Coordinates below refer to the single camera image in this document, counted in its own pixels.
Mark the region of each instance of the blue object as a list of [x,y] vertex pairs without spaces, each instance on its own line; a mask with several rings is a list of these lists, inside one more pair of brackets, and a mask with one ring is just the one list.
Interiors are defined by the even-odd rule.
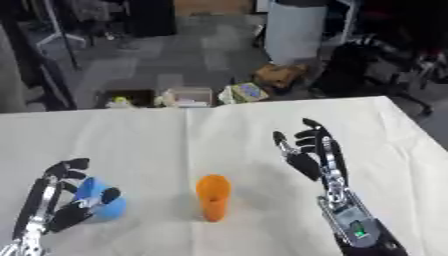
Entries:
[[[94,177],[89,177],[79,186],[73,200],[80,200],[89,197],[101,197],[104,190],[110,188]],[[126,209],[126,201],[123,197],[118,197],[109,204],[98,209],[94,216],[101,220],[113,220],[123,215]]]

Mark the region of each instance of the white container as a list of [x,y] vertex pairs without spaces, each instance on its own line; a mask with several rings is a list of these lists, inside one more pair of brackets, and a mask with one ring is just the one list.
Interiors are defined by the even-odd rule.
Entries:
[[265,48],[273,64],[291,65],[317,57],[326,12],[326,5],[300,7],[272,2]]

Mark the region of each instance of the cardboard box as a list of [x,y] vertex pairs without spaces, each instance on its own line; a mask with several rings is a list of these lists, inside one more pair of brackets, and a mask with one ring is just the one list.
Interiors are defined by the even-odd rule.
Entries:
[[249,13],[250,0],[175,0],[176,15],[195,13],[244,14]]

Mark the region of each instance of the chair leg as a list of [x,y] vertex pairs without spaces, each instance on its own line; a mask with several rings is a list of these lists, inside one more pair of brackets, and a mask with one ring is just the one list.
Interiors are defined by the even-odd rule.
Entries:
[[423,101],[421,101],[421,100],[411,96],[407,92],[397,92],[397,93],[394,94],[394,96],[397,96],[397,97],[400,97],[402,99],[405,99],[405,100],[408,100],[408,101],[411,101],[411,102],[419,104],[422,107],[421,114],[424,115],[424,116],[430,116],[432,114],[432,112],[433,112],[433,109],[432,109],[431,105],[429,105],[428,103],[423,102]]

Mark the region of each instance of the robotic hand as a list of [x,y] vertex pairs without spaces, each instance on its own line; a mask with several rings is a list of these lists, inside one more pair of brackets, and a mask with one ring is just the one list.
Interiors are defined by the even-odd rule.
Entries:
[[[281,132],[274,132],[275,144],[286,162],[309,179],[321,179],[325,195],[318,205],[346,256],[407,256],[389,230],[367,210],[348,186],[348,172],[340,146],[324,126],[303,119],[309,130],[295,135],[298,148],[291,147]],[[315,161],[310,155],[317,156]]]
[[0,250],[0,256],[43,256],[48,253],[40,244],[43,235],[60,232],[90,217],[94,210],[118,198],[120,191],[110,188],[100,199],[86,198],[72,201],[55,212],[62,190],[76,193],[77,187],[67,179],[82,180],[86,177],[79,171],[88,168],[89,159],[78,158],[59,162],[37,179],[17,218],[13,242]]

